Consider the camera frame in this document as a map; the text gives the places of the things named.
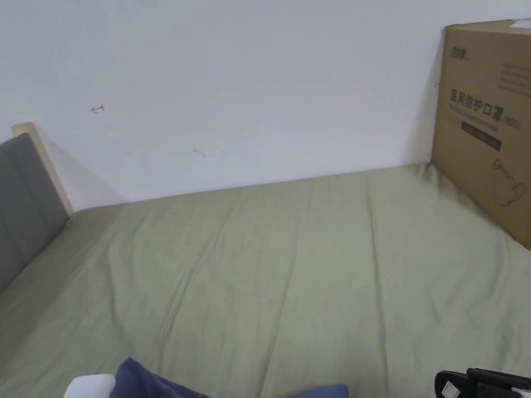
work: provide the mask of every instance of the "bed sheet wrinkle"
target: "bed sheet wrinkle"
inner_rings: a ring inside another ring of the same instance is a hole
[[[379,325],[379,338],[381,342],[381,360],[383,363],[383,379],[384,379],[384,390],[386,396],[389,396],[389,370],[387,362],[387,332],[386,332],[386,314],[384,311],[384,302],[382,294],[382,281],[380,277],[380,266],[378,262],[378,234],[377,234],[377,224],[376,217],[374,215],[373,202],[371,199],[371,183],[370,183],[370,174],[367,173],[365,176],[365,192],[366,192],[366,208],[369,215],[369,226],[372,235],[372,249],[373,249],[373,261],[374,261],[374,283],[375,283],[375,292],[376,292],[376,308],[378,310],[378,318],[380,321]]]
[[[158,358],[158,366],[160,368],[162,368],[164,363],[164,350],[168,337],[173,333],[173,326],[177,318],[177,314],[181,308],[186,291],[193,282],[195,276],[200,272],[202,265],[210,257],[212,250],[218,244],[218,241],[223,235],[227,223],[238,207],[241,197],[242,193],[240,192],[227,211],[218,231],[208,238],[201,251],[198,253],[196,257],[197,259],[190,262],[190,266],[186,269],[186,274],[183,278],[180,278],[178,288],[175,289],[169,299],[167,310],[163,316],[164,323],[162,325],[161,335],[156,344],[155,356],[152,360],[152,362],[155,362]]]
[[[310,194],[309,194],[309,198],[310,198],[309,204],[311,203],[312,193],[313,193],[313,184],[311,184],[311,189],[310,189]],[[311,207],[308,206],[308,208],[306,209],[306,212],[302,213],[300,215],[300,218],[303,216],[303,214],[307,216],[308,211],[309,211],[310,208]],[[295,266],[297,264],[297,248],[298,248],[298,239],[299,239],[299,228],[301,227],[301,219],[300,218],[299,218],[299,221],[298,221],[298,223],[297,223],[297,225],[295,227],[295,231],[293,233],[291,269],[289,271],[289,276],[288,276],[288,279],[287,279],[286,287],[284,289],[284,295],[282,297],[282,302],[280,304],[280,312],[279,312],[278,320],[277,320],[277,328],[276,328],[276,330],[274,332],[274,335],[273,335],[271,347],[268,349],[267,358],[265,359],[265,361],[267,362],[267,365],[266,365],[265,370],[263,372],[263,377],[260,380],[260,389],[259,389],[259,392],[258,392],[258,397],[260,397],[260,398],[262,398],[262,396],[263,396],[264,385],[266,383],[266,380],[268,379],[269,369],[271,367],[271,362],[272,362],[272,359],[273,359],[273,353],[274,353],[275,347],[277,345],[278,334],[279,334],[279,331],[280,331],[280,326],[282,324],[282,315],[284,314],[284,308],[285,308],[285,305],[286,305],[286,298],[287,298],[288,292],[289,292],[289,286],[290,286],[290,284],[292,282],[293,272],[294,272]]]

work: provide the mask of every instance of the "black object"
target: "black object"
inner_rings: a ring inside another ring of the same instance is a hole
[[[531,379],[478,368],[466,374],[443,370],[435,377],[437,398],[521,398],[513,387],[531,390]]]

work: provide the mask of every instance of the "upholstered headboard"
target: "upholstered headboard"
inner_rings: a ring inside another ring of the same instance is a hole
[[[67,210],[29,134],[0,144],[0,292],[67,220]]]

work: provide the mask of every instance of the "green bed sheet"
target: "green bed sheet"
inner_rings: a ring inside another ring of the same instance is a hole
[[[128,356],[213,397],[531,369],[531,253],[430,165],[85,210],[0,296],[0,396]]]

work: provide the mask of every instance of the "white label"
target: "white label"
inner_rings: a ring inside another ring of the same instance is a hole
[[[531,28],[531,18],[515,19],[514,21],[511,28]]]
[[[442,395],[444,398],[457,398],[459,396],[459,391],[450,381],[447,381],[444,388],[442,389]]]

